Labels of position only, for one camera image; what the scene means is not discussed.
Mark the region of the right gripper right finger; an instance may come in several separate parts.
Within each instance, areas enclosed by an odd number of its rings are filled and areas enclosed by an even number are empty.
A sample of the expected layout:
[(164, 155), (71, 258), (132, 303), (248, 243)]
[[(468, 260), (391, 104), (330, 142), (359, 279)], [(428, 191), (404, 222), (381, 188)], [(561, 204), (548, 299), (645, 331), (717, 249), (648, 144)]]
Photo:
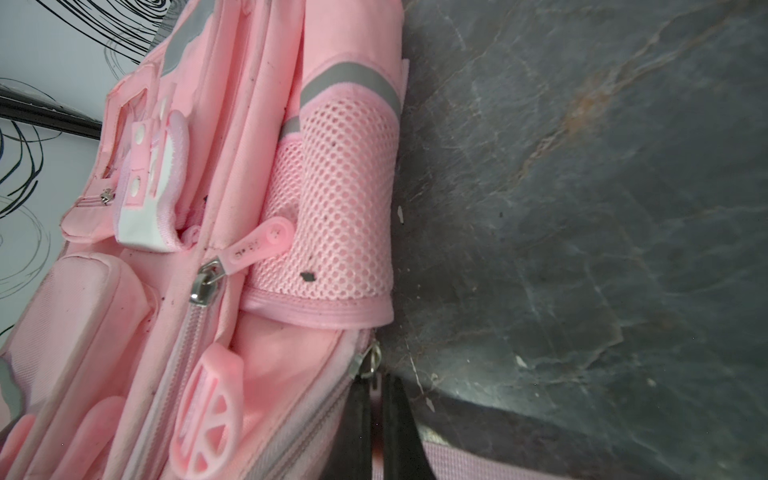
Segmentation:
[(382, 387), (383, 479), (435, 480), (402, 380), (385, 375)]

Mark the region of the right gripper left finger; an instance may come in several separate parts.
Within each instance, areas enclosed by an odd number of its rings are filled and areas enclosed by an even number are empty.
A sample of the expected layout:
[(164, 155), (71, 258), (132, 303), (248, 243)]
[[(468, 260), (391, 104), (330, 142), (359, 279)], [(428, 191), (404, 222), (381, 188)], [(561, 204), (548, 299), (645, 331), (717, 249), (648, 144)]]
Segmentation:
[(322, 480), (372, 479), (372, 403), (369, 380), (355, 380), (342, 410), (339, 428)]

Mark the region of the pink student backpack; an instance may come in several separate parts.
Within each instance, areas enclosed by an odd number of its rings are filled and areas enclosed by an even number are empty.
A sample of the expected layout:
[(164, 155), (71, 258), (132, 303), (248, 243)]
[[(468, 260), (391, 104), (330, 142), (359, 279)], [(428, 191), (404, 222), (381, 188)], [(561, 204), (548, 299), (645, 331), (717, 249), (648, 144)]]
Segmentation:
[[(5, 479), (320, 479), (394, 319), (398, 1), (191, 1), (1, 350)], [(536, 472), (422, 440), (436, 479)]]

